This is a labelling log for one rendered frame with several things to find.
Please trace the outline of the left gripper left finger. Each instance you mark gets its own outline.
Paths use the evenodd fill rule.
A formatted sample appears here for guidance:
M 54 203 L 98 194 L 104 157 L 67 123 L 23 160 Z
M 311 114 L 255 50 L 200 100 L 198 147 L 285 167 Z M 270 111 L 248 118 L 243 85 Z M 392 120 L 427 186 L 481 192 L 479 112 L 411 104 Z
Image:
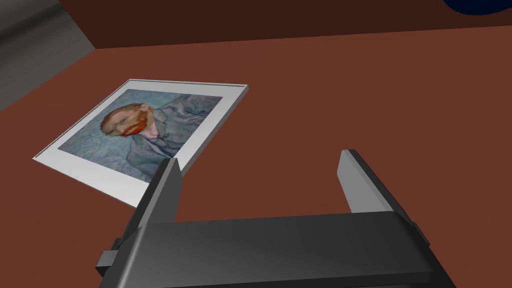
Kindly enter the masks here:
M 120 242 L 126 241 L 138 228 L 176 221 L 183 177 L 176 158 L 165 158 L 157 168 Z

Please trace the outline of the dark blue round object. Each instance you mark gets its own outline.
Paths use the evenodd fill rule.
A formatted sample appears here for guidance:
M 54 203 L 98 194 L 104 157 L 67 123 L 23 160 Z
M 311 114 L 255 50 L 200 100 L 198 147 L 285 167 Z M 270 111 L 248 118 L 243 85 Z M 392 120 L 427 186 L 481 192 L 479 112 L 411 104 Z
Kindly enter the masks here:
M 490 15 L 512 8 L 512 0 L 443 0 L 453 11 L 471 16 Z

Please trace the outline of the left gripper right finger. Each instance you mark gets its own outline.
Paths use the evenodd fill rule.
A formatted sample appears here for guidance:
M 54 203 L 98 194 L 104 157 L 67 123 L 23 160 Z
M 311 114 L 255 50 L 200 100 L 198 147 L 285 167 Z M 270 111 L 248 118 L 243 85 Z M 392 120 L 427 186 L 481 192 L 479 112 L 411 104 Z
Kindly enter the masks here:
M 351 212 L 396 212 L 413 223 L 357 150 L 341 151 L 336 174 Z

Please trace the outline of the reddish brown table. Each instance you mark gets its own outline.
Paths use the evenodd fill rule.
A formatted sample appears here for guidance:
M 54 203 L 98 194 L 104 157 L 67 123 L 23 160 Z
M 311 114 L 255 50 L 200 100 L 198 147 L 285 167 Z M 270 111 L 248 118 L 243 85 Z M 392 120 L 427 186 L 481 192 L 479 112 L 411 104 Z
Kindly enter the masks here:
M 0 288 L 98 288 L 133 208 L 33 160 L 127 79 L 248 85 L 181 222 L 343 213 L 356 149 L 457 288 L 512 286 L 512 26 L 97 49 L 0 112 Z

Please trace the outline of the white framed portrait picture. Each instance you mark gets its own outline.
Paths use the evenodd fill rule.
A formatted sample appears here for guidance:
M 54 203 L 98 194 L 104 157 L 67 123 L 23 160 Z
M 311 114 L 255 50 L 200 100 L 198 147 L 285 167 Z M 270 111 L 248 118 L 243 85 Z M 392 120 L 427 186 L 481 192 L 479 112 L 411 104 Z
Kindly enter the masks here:
M 248 90 L 130 79 L 34 159 L 136 207 L 161 162 L 176 158 L 185 174 Z

